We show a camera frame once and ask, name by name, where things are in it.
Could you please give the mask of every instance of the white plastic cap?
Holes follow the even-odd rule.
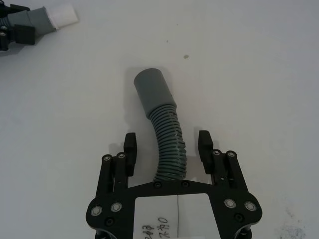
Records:
[[[79,21],[75,10],[70,3],[46,8],[46,12],[52,25],[57,30]]]

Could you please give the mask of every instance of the white surface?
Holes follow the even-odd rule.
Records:
[[[209,197],[205,193],[179,195],[178,236],[220,239]]]
[[[196,142],[209,130],[263,208],[254,238],[318,237],[317,0],[71,2],[79,23],[0,55],[1,238],[93,238],[100,158],[126,132],[139,147],[130,185],[152,180],[155,134],[133,86],[147,67],[178,104],[188,179],[208,180]]]
[[[205,193],[140,197],[135,200],[133,239],[220,239],[209,197]]]
[[[135,200],[133,239],[178,237],[178,197],[140,197]]]
[[[49,19],[55,29],[76,23],[79,21],[75,10],[70,3],[64,3],[58,6],[46,9]]]

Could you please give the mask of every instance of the black metal bracket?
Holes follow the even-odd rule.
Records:
[[[133,238],[136,198],[201,193],[209,196],[222,239],[251,239],[250,226],[260,221],[262,209],[248,192],[237,154],[214,149],[209,132],[203,130],[199,132],[198,150],[212,185],[176,180],[128,188],[128,177],[134,173],[137,144],[135,134],[127,134],[124,152],[102,157],[96,197],[86,212],[87,223],[96,230],[95,239]],[[121,205],[119,211],[112,210],[115,204]]]
[[[206,130],[199,131],[198,151],[205,173],[211,175],[213,185],[248,191],[234,151],[222,153],[214,149],[213,140]]]
[[[4,5],[4,2],[0,0],[0,18],[7,17],[8,14],[20,11],[30,11],[30,8],[13,4],[9,7]],[[23,25],[0,25],[0,51],[8,51],[11,42],[34,45],[35,28]]]
[[[134,174],[136,156],[136,135],[135,133],[127,133],[124,141],[124,152],[120,152],[116,156],[106,154],[102,157],[96,197],[128,188],[128,177]]]

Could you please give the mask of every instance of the gray pipe elbow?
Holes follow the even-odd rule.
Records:
[[[10,26],[22,25],[34,27],[36,36],[42,36],[56,30],[48,17],[45,7],[9,14],[7,21]]]
[[[160,106],[172,105],[176,108],[176,103],[159,69],[143,70],[135,77],[134,85],[148,119],[152,111]]]

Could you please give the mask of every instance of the pipe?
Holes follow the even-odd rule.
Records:
[[[159,164],[154,180],[182,180],[186,176],[186,150],[176,113],[176,103],[163,74],[146,69],[134,79],[135,88],[151,120],[159,145]]]
[[[39,37],[77,21],[73,6],[68,3],[53,8],[41,7],[31,11],[8,14],[0,18],[0,26],[8,28],[14,25],[31,26],[35,28],[35,34]]]

